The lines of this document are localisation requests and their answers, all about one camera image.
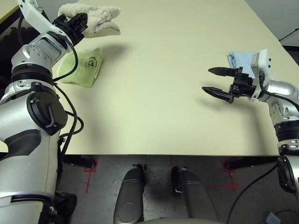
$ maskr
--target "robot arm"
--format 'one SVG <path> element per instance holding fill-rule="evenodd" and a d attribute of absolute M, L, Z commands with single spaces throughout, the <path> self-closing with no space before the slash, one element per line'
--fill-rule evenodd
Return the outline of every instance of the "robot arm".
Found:
<path fill-rule="evenodd" d="M 287 82 L 272 80 L 271 58 L 267 49 L 252 56 L 251 68 L 255 78 L 238 69 L 212 68 L 210 72 L 234 77 L 229 92 L 214 87 L 202 89 L 217 98 L 233 103 L 235 97 L 246 96 L 250 101 L 259 100 L 269 106 L 269 114 L 278 138 L 278 177 L 280 186 L 296 193 L 299 199 L 299 92 Z"/>
<path fill-rule="evenodd" d="M 52 67 L 83 39 L 87 15 L 53 23 L 34 0 L 18 0 L 24 18 L 41 34 L 12 58 L 11 84 L 0 101 L 0 140 L 8 147 L 0 161 L 1 223 L 54 223 L 60 130 L 67 113 L 58 100 Z"/>

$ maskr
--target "gray floor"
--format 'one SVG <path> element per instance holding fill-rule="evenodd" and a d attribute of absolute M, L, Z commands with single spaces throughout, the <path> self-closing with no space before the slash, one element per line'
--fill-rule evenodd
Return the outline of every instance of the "gray floor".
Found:
<path fill-rule="evenodd" d="M 229 158 L 208 156 L 97 156 L 98 166 L 90 174 L 84 169 L 65 165 L 60 189 L 75 193 L 78 205 L 71 224 L 112 224 L 113 212 L 121 181 L 132 164 L 147 164 L 147 186 L 144 192 L 144 218 L 187 217 L 182 198 L 171 195 L 172 166 L 188 166 L 207 186 L 221 222 L 225 222 L 236 196 L 254 179 L 268 171 L 273 164 L 237 170 L 232 174 L 236 187 L 233 192 L 230 174 L 223 171 L 222 161 Z M 299 211 L 298 202 L 279 186 L 274 171 L 253 185 L 236 206 L 231 224 L 264 224 L 269 212 Z M 298 224 L 299 217 L 284 212 L 279 214 L 282 224 Z"/>
<path fill-rule="evenodd" d="M 288 51 L 294 61 L 299 65 L 299 51 Z"/>

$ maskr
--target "light blue towel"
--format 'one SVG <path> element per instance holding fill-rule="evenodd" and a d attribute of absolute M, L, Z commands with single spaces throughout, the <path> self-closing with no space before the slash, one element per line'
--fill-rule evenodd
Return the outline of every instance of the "light blue towel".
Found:
<path fill-rule="evenodd" d="M 229 66 L 233 69 L 237 69 L 242 66 L 242 73 L 249 74 L 249 77 L 255 78 L 251 69 L 251 58 L 253 54 L 255 54 L 255 52 L 232 51 L 228 54 Z"/>

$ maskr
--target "beige table surface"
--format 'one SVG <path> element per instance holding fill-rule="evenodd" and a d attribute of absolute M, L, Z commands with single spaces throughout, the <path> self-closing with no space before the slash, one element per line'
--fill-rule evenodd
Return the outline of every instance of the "beige table surface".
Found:
<path fill-rule="evenodd" d="M 92 88 L 60 84 L 85 122 L 68 154 L 278 154 L 266 103 L 229 105 L 201 89 L 228 91 L 231 77 L 207 71 L 228 67 L 228 52 L 265 48 L 274 79 L 299 85 L 299 66 L 243 0 L 80 2 L 119 6 L 121 35 L 76 46 L 100 48 L 105 59 Z"/>
<path fill-rule="evenodd" d="M 0 23 L 2 23 L 18 8 L 18 2 L 17 0 L 1 0 L 0 3 Z"/>

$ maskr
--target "black cable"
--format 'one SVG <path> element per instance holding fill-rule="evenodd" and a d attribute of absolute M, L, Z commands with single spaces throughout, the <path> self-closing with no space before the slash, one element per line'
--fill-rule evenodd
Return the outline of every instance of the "black cable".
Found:
<path fill-rule="evenodd" d="M 295 33 L 297 30 L 299 30 L 299 27 L 296 28 L 293 32 L 289 33 L 287 36 L 291 35 L 292 33 Z"/>
<path fill-rule="evenodd" d="M 264 72 L 263 72 L 262 70 L 260 71 L 258 78 L 259 78 L 259 83 L 260 83 L 261 90 L 262 90 L 262 92 L 263 92 L 264 94 L 267 94 L 267 95 L 269 95 L 269 96 L 273 96 L 273 97 L 276 97 L 276 98 L 279 98 L 279 99 L 283 99 L 283 100 L 289 102 L 289 103 L 292 104 L 292 105 L 297 109 L 297 111 L 299 112 L 299 105 L 296 104 L 295 102 L 293 102 L 292 100 L 290 100 L 290 99 L 288 99 L 288 98 L 285 98 L 285 97 L 283 97 L 283 96 L 280 96 L 280 95 L 277 95 L 277 94 L 274 94 L 274 93 L 271 93 L 271 92 L 266 91 L 266 89 L 265 89 L 264 86 L 263 86 L 263 82 L 264 82 L 264 80 L 265 80 L 265 74 L 264 74 Z"/>
<path fill-rule="evenodd" d="M 299 216 L 299 214 L 297 212 L 292 211 L 292 210 L 288 210 L 288 209 L 278 211 L 278 212 L 274 213 L 274 215 L 278 215 L 279 213 L 284 212 L 284 211 L 289 211 L 289 212 L 292 212 L 292 213 L 296 214 L 297 216 Z"/>
<path fill-rule="evenodd" d="M 22 35 L 21 35 L 21 27 L 22 27 L 22 22 L 23 22 L 23 19 L 24 19 L 24 16 L 23 14 L 21 13 L 20 15 L 20 18 L 19 18 L 19 22 L 18 22 L 18 40 L 19 40 L 19 43 L 21 45 L 21 47 L 24 45 L 24 42 L 22 40 Z"/>
<path fill-rule="evenodd" d="M 71 113 L 71 112 L 69 112 L 69 111 L 65 111 L 65 112 L 66 112 L 68 115 L 74 117 L 74 114 L 73 114 L 73 113 Z M 80 122 L 81 127 L 80 127 L 78 130 L 74 131 L 73 135 L 78 134 L 78 133 L 81 132 L 81 131 L 83 130 L 83 128 L 84 128 L 84 122 L 83 122 L 83 120 L 82 120 L 79 116 L 77 116 L 77 119 L 78 119 L 78 121 Z M 69 133 L 62 134 L 62 135 L 59 136 L 59 138 L 64 138 L 64 137 L 66 137 L 68 134 L 69 134 Z"/>
<path fill-rule="evenodd" d="M 71 126 L 71 129 L 70 129 L 70 132 L 68 133 L 67 135 L 67 138 L 65 140 L 65 143 L 64 143 L 64 147 L 62 148 L 61 150 L 61 153 L 58 157 L 58 167 L 60 166 L 60 164 L 63 162 L 63 158 L 64 158 L 64 155 L 65 155 L 65 152 L 67 150 L 67 147 L 69 146 L 69 143 L 71 141 L 71 137 L 72 135 L 74 134 L 74 131 L 75 131 L 75 128 L 76 128 L 76 124 L 77 124 L 77 112 L 75 110 L 75 107 L 74 105 L 71 103 L 70 99 L 68 98 L 68 96 L 66 95 L 65 92 L 63 92 L 62 89 L 59 88 L 59 86 L 54 83 L 54 86 L 62 93 L 62 95 L 65 97 L 66 101 L 69 103 L 70 107 L 71 107 L 71 110 L 73 111 L 73 114 L 74 114 L 74 121 L 73 121 L 73 124 Z"/>
<path fill-rule="evenodd" d="M 65 78 L 65 77 L 69 76 L 71 73 L 73 73 L 73 72 L 77 69 L 77 67 L 78 67 L 78 63 L 79 63 L 79 61 L 78 61 L 78 55 L 77 55 L 76 50 L 75 50 L 74 46 L 72 45 L 72 43 L 71 43 L 67 38 L 65 38 L 64 41 L 70 46 L 70 48 L 72 49 L 72 51 L 73 51 L 73 53 L 74 53 L 74 56 L 75 56 L 75 65 L 74 65 L 74 67 L 72 68 L 72 70 L 70 70 L 70 71 L 69 71 L 68 73 L 66 73 L 65 75 L 62 75 L 62 76 L 57 77 L 57 78 L 54 78 L 54 79 L 53 79 L 54 82 L 57 82 L 58 80 L 60 80 L 60 79 L 62 79 L 62 78 Z"/>
<path fill-rule="evenodd" d="M 232 207 L 230 208 L 229 210 L 229 213 L 228 213 L 228 219 L 226 221 L 226 224 L 229 223 L 229 220 L 230 220 L 230 217 L 232 215 L 232 212 L 234 210 L 234 207 L 235 205 L 237 204 L 238 200 L 240 199 L 240 197 L 248 190 L 248 188 L 250 188 L 253 184 L 255 184 L 256 182 L 258 182 L 259 180 L 263 179 L 265 176 L 267 176 L 268 174 L 270 174 L 273 170 L 275 170 L 277 167 L 277 165 L 273 166 L 267 173 L 261 175 L 260 177 L 256 178 L 253 182 L 251 182 L 239 195 L 238 197 L 235 199 Z"/>

